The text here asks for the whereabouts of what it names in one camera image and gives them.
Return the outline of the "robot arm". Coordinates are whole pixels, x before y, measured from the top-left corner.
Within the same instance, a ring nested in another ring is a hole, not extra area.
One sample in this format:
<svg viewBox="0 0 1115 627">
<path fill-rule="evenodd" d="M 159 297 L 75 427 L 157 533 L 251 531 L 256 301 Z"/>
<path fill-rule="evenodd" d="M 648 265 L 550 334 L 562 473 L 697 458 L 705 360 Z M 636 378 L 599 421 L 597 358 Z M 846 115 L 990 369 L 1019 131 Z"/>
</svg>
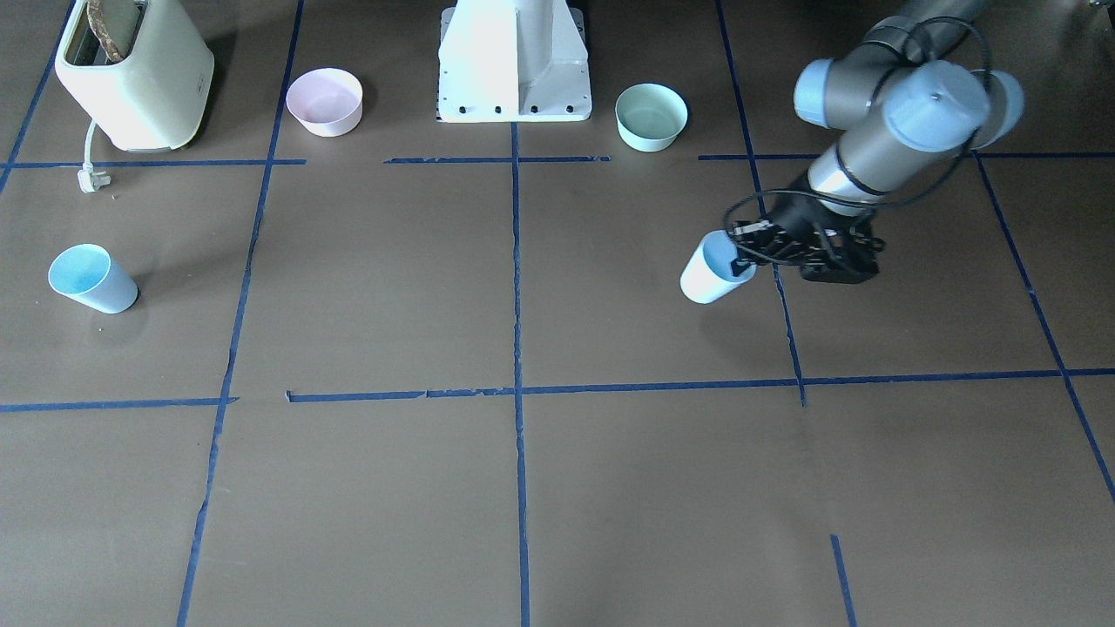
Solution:
<svg viewBox="0 0 1115 627">
<path fill-rule="evenodd" d="M 841 137 L 755 222 L 725 211 L 729 274 L 791 266 L 805 280 L 861 283 L 879 273 L 883 239 L 872 230 L 891 194 L 937 163 L 1012 131 L 1024 89 L 996 71 L 975 21 L 983 1 L 909 1 L 843 58 L 812 61 L 794 88 L 798 118 Z"/>
</svg>

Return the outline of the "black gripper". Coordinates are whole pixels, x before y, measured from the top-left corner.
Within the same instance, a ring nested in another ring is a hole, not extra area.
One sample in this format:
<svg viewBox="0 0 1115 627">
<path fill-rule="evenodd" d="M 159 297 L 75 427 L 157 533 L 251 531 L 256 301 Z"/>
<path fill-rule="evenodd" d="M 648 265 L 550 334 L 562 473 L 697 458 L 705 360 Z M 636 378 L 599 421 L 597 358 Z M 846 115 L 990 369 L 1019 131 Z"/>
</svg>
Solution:
<svg viewBox="0 0 1115 627">
<path fill-rule="evenodd" d="M 880 272 L 885 242 L 872 231 L 875 210 L 852 215 L 825 206 L 808 193 L 776 193 L 773 209 L 757 221 L 730 219 L 730 239 L 741 263 L 797 267 L 804 280 L 856 284 Z"/>
</svg>

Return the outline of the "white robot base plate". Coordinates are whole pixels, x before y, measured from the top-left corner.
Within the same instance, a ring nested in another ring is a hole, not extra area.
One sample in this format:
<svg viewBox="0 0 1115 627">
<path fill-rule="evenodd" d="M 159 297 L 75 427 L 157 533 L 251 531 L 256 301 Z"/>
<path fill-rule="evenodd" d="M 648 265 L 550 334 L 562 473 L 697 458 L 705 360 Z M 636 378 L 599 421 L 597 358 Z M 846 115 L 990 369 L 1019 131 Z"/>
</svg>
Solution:
<svg viewBox="0 0 1115 627">
<path fill-rule="evenodd" d="M 442 12 L 437 118 L 586 120 L 588 59 L 585 17 L 566 1 L 458 1 Z"/>
</svg>

